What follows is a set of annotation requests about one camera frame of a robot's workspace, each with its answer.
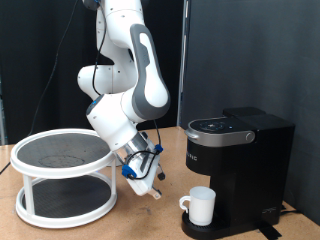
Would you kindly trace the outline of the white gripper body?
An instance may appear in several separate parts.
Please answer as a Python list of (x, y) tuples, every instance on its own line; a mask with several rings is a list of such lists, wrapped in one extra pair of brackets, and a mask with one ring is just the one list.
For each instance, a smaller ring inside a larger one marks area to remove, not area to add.
[(159, 160), (157, 149), (141, 150), (128, 157), (124, 164), (124, 177), (137, 195), (146, 195), (155, 188), (153, 183)]

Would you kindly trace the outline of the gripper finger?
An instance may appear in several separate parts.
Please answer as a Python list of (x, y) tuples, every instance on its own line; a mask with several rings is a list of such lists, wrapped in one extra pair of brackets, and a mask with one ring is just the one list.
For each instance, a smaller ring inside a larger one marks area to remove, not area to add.
[(161, 165), (157, 166), (156, 173), (157, 173), (157, 177), (160, 181), (163, 181), (166, 178), (166, 175), (165, 175)]
[(162, 197), (162, 193), (159, 189), (155, 189), (155, 188), (152, 188), (149, 192), (148, 192), (149, 195), (151, 195), (154, 199), (158, 200)]

